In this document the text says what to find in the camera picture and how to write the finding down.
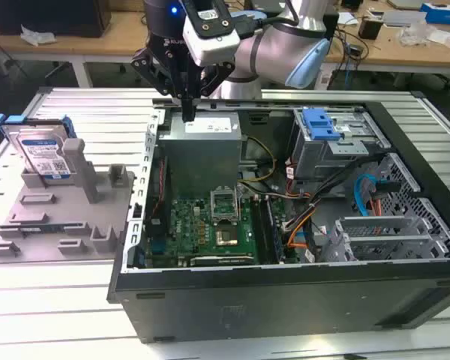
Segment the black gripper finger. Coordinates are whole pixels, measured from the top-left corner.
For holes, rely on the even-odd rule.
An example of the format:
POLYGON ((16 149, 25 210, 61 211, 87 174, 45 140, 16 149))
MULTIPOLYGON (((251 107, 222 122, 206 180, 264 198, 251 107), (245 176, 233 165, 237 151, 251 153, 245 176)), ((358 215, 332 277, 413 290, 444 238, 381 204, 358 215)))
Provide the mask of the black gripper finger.
POLYGON ((197 104, 202 96, 208 97, 235 70, 232 61, 205 67, 189 64, 189 122, 193 122, 197 104))
POLYGON ((161 61, 149 48, 139 49, 131 60, 133 69, 162 95, 170 95, 181 107, 183 122, 190 121, 190 98, 185 72, 179 70, 177 55, 170 49, 161 61))

